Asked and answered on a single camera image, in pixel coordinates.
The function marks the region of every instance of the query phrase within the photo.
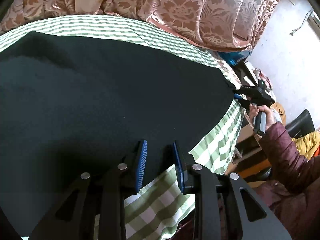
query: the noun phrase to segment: floor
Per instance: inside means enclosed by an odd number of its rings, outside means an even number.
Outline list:
[[[308,109],[320,126],[320,33],[306,22],[293,36],[306,13],[307,0],[280,0],[265,32],[248,60],[271,80],[287,123]]]

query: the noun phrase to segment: gingham cloth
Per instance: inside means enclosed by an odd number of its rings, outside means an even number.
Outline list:
[[[133,19],[107,15],[72,15],[49,18],[18,27],[0,36],[0,52],[30,31],[58,36],[86,36],[113,39],[165,50],[179,57],[219,68],[239,88],[239,81],[207,51],[166,33],[153,25]],[[240,105],[233,100],[220,122],[190,151],[197,163],[222,174],[231,161],[241,127]],[[137,195],[125,200],[127,239],[158,240],[174,235],[178,223],[195,206],[194,195],[182,195],[174,166],[168,168]],[[97,239],[99,216],[96,217]]]

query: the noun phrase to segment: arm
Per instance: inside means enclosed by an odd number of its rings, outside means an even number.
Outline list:
[[[320,156],[310,161],[300,156],[295,143],[280,122],[273,124],[259,142],[272,165],[275,179],[287,190],[302,192],[320,177]]]

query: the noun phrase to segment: pink floral fabric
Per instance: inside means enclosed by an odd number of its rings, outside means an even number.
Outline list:
[[[0,23],[0,32],[39,19],[79,13],[75,1],[15,0]],[[278,1],[102,0],[97,1],[98,11],[85,13],[144,20],[193,45],[230,52],[257,44]]]

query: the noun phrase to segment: silver screw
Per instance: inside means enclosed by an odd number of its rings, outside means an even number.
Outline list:
[[[120,163],[120,164],[118,165],[118,169],[119,169],[119,170],[125,170],[127,167],[128,167],[128,165],[125,164],[125,163]]]
[[[80,178],[81,179],[88,179],[88,178],[90,178],[90,173],[84,172],[84,173],[81,174]]]
[[[239,179],[239,175],[233,172],[233,173],[230,174],[230,178],[234,179],[234,180],[237,180],[237,179]]]
[[[194,170],[196,170],[196,171],[199,171],[199,170],[202,169],[202,166],[200,164],[198,164],[198,163],[195,163],[195,164],[192,165],[192,168]]]

